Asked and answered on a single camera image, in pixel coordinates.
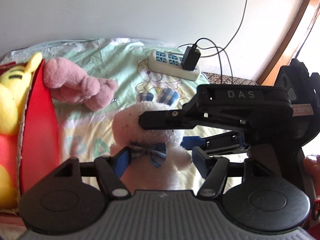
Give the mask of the person's right hand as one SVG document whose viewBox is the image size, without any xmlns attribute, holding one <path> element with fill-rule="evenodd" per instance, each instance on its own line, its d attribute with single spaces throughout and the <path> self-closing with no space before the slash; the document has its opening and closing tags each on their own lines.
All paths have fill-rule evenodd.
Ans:
<svg viewBox="0 0 320 240">
<path fill-rule="evenodd" d="M 303 160 L 304 171 L 312 177 L 315 188 L 316 201 L 312 207 L 313 220 L 319 219 L 319 154 L 308 155 Z"/>
</svg>

